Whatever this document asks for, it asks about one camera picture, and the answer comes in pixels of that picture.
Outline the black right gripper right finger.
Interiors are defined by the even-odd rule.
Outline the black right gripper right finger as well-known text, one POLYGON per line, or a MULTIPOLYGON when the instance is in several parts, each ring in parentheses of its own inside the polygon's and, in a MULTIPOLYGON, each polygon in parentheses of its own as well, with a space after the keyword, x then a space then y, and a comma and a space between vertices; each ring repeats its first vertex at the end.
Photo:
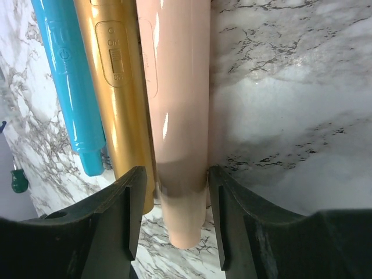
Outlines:
POLYGON ((371 210, 303 216, 243 187, 222 167, 208 182, 227 278, 370 278, 371 210))

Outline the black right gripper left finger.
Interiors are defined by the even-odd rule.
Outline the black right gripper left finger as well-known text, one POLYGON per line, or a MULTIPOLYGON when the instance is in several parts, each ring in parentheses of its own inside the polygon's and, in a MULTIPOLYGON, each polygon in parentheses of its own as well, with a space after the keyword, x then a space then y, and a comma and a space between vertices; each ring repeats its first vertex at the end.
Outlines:
POLYGON ((137 166, 43 218, 1 220, 2 278, 136 278, 147 175, 137 166))

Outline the gold microphone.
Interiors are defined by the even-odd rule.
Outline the gold microphone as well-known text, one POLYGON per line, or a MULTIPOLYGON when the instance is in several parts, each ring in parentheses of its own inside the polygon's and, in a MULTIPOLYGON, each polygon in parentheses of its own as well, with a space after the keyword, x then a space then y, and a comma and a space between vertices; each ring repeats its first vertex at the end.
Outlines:
POLYGON ((74 1, 116 178, 144 166, 143 214, 157 182, 135 1, 74 1))

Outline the beige microphone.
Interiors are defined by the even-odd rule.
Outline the beige microphone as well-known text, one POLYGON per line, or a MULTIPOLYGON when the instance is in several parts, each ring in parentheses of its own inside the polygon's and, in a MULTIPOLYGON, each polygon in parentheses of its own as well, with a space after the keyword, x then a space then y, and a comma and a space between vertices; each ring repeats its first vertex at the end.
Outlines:
POLYGON ((138 1, 159 197, 170 243, 196 246, 206 217, 209 1, 138 1))

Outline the blue microphone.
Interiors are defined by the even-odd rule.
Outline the blue microphone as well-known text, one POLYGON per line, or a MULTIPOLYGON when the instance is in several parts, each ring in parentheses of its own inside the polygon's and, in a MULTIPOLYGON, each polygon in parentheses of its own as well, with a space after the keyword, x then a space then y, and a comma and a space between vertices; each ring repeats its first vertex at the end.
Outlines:
POLYGON ((73 1, 32 1, 72 149, 86 175, 103 173, 106 141, 73 1))

